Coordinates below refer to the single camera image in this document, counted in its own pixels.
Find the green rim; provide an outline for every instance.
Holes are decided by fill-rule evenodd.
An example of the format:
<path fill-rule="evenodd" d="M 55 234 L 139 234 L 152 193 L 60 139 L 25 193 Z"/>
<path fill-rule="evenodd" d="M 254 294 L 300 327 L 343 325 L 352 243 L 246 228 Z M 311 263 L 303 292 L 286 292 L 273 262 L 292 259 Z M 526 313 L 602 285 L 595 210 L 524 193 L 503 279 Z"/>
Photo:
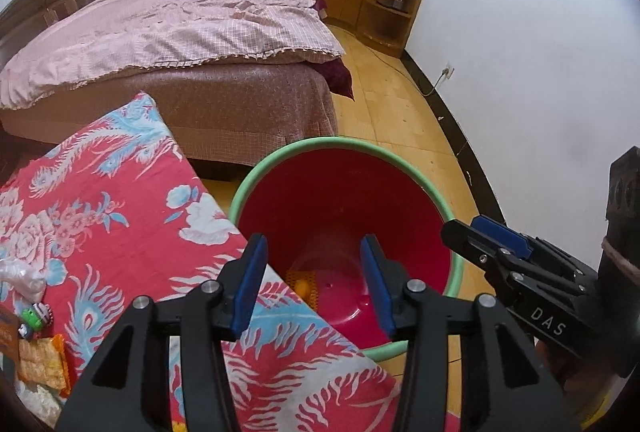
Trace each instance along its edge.
<path fill-rule="evenodd" d="M 255 185 L 269 171 L 271 171 L 271 169 L 290 157 L 302 154 L 303 152 L 309 152 L 310 150 L 318 150 L 322 148 L 356 149 L 360 152 L 364 152 L 365 154 L 370 154 L 392 163 L 422 187 L 433 201 L 436 208 L 438 208 L 438 212 L 445 222 L 454 218 L 449 205 L 436 187 L 433 186 L 433 183 L 423 176 L 416 168 L 392 152 L 360 139 L 352 139 L 348 137 L 316 137 L 312 139 L 303 139 L 302 141 L 286 145 L 260 161 L 248 176 L 244 178 L 244 181 L 240 184 L 240 187 L 231 202 L 231 209 L 229 210 L 229 219 L 231 222 L 238 225 L 244 203 L 249 198 L 249 195 L 255 188 Z M 464 263 L 462 257 L 452 252 L 449 279 L 447 280 L 447 286 L 444 289 L 444 294 L 446 296 L 458 296 L 460 284 L 462 283 L 463 268 Z M 383 346 L 364 349 L 362 352 L 365 356 L 375 362 L 384 362 L 385 360 L 389 360 L 390 358 L 394 358 L 395 356 L 406 352 L 406 345 L 406 342 L 390 342 Z"/>

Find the screw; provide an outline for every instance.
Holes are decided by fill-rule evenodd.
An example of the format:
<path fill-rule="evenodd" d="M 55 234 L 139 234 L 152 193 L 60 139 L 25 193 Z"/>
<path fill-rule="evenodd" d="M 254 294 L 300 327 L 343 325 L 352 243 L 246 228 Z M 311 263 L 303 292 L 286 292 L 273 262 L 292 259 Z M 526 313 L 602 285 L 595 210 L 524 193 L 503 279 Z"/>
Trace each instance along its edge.
<path fill-rule="evenodd" d="M 140 295 L 139 297 L 135 297 L 133 299 L 133 307 L 135 307 L 136 309 L 144 309 L 149 305 L 150 301 L 151 300 L 149 300 L 148 296 Z"/>
<path fill-rule="evenodd" d="M 220 283 L 215 280 L 207 280 L 200 285 L 200 289 L 210 295 L 220 289 Z"/>
<path fill-rule="evenodd" d="M 494 307 L 495 306 L 495 297 L 491 296 L 491 295 L 480 295 L 478 297 L 478 303 L 482 306 L 482 307 Z"/>
<path fill-rule="evenodd" d="M 425 284 L 420 279 L 412 278 L 411 280 L 407 281 L 406 288 L 412 293 L 422 293 L 425 289 L 427 289 L 427 284 Z"/>

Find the wooden headboard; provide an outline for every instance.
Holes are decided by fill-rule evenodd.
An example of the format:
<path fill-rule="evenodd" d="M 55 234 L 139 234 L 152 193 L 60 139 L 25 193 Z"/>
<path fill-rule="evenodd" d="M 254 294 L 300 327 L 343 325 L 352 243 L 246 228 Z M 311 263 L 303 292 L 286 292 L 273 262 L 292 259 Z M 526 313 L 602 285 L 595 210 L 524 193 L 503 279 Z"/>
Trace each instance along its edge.
<path fill-rule="evenodd" d="M 47 27 L 94 0 L 12 0 L 0 13 L 0 69 Z"/>

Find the blue gripper pad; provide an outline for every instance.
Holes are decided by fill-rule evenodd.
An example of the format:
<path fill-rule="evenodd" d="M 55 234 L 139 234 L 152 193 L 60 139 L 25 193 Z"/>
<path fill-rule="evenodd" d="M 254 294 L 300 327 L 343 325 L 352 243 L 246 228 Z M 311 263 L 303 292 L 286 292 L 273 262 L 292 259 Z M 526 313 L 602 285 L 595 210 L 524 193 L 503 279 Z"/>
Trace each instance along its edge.
<path fill-rule="evenodd" d="M 399 262 L 385 258 L 375 235 L 366 235 L 360 241 L 360 262 L 378 324 L 393 340 L 398 330 L 394 313 L 401 304 L 402 287 L 408 275 Z"/>
<path fill-rule="evenodd" d="M 264 235 L 252 235 L 239 259 L 246 259 L 246 269 L 235 293 L 234 314 L 229 324 L 229 329 L 237 338 L 249 326 L 268 258 L 267 238 Z"/>
<path fill-rule="evenodd" d="M 499 242 L 516 257 L 523 260 L 528 260 L 531 257 L 532 251 L 527 239 L 505 225 L 495 222 L 494 219 L 478 215 L 471 221 L 471 227 Z"/>

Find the electrical outlet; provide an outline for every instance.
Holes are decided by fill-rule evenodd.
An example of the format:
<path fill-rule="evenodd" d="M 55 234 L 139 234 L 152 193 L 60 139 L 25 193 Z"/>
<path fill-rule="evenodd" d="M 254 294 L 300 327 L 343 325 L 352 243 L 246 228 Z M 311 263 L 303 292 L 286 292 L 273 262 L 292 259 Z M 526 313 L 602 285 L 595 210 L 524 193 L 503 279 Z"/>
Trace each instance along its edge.
<path fill-rule="evenodd" d="M 451 77 L 451 75 L 453 74 L 454 70 L 455 70 L 455 68 L 453 68 L 453 65 L 451 65 L 449 62 L 447 62 L 447 65 L 442 70 L 442 73 L 444 74 L 444 79 L 449 79 Z"/>

